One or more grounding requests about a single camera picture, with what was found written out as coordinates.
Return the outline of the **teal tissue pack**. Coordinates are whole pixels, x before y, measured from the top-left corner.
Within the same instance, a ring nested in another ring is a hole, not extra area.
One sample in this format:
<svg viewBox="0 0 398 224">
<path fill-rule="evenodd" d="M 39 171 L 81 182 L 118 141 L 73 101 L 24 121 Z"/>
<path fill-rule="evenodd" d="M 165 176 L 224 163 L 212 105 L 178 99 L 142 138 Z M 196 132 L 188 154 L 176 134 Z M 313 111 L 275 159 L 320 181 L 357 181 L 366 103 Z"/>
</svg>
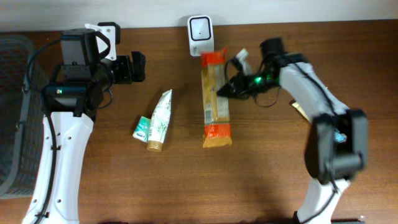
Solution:
<svg viewBox="0 0 398 224">
<path fill-rule="evenodd" d="M 142 142 L 147 142 L 149 135 L 149 128 L 150 128 L 150 119 L 141 116 L 132 134 L 133 138 L 138 139 Z"/>
</svg>

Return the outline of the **orange pasta package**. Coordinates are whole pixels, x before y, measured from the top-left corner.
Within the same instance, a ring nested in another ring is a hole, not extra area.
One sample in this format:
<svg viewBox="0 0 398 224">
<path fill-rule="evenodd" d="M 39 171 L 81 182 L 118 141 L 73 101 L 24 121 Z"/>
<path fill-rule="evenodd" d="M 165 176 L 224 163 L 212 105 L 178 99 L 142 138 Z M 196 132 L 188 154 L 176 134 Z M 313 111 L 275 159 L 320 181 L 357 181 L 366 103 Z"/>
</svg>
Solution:
<svg viewBox="0 0 398 224">
<path fill-rule="evenodd" d="M 232 145 L 229 101 L 217 91 L 226 84 L 224 65 L 226 49 L 201 54 L 201 84 L 204 110 L 203 147 Z"/>
</svg>

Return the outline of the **white cream tube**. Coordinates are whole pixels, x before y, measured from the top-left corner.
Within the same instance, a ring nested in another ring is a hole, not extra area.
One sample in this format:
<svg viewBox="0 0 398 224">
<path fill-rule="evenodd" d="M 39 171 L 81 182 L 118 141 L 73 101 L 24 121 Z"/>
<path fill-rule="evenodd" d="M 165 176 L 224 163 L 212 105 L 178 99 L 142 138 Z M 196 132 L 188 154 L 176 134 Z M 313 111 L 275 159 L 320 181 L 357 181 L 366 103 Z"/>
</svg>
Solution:
<svg viewBox="0 0 398 224">
<path fill-rule="evenodd" d="M 172 90 L 168 90 L 160 97 L 150 119 L 147 149 L 161 152 L 167 129 L 170 123 L 172 108 Z"/>
</svg>

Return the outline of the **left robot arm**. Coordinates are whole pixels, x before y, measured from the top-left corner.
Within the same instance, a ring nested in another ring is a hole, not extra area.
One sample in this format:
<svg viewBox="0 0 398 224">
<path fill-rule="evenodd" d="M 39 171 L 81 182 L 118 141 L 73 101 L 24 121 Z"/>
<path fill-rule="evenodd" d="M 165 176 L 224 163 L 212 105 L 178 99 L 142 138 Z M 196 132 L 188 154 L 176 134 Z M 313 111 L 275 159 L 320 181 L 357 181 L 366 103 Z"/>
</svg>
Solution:
<svg viewBox="0 0 398 224">
<path fill-rule="evenodd" d="M 57 66 L 40 92 L 44 139 L 35 189 L 23 223 L 79 223 L 78 194 L 96 113 L 113 84 L 134 82 L 129 56 Z"/>
</svg>

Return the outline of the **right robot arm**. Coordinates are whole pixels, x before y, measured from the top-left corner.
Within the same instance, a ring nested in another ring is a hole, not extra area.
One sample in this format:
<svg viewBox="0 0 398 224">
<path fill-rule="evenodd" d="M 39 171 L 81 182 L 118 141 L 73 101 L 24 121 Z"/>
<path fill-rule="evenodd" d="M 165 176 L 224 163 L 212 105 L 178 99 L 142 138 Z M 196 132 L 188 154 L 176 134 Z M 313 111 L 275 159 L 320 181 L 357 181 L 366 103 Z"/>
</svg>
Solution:
<svg viewBox="0 0 398 224">
<path fill-rule="evenodd" d="M 262 60 L 256 72 L 248 72 L 245 53 L 227 60 L 238 72 L 217 94 L 246 100 L 278 87 L 292 96 L 310 123 L 304 161 L 311 177 L 292 221 L 331 223 L 341 196 L 368 164 L 368 117 L 334 96 L 313 65 L 301 53 L 287 52 L 280 37 L 266 39 L 260 48 Z"/>
</svg>

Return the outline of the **cream snack bag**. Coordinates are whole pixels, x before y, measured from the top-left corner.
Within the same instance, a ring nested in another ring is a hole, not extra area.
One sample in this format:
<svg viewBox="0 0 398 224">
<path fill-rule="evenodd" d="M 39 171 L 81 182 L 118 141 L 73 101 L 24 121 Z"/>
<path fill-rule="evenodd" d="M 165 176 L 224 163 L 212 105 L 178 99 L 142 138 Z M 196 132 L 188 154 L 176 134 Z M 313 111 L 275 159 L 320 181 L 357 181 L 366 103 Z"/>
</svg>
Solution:
<svg viewBox="0 0 398 224">
<path fill-rule="evenodd" d="M 311 123 L 310 118 L 307 116 L 307 114 L 304 112 L 304 110 L 302 109 L 301 105 L 295 101 L 292 100 L 289 102 L 289 105 L 292 106 L 293 108 L 295 108 L 295 110 L 303 117 L 305 118 L 309 123 Z"/>
</svg>

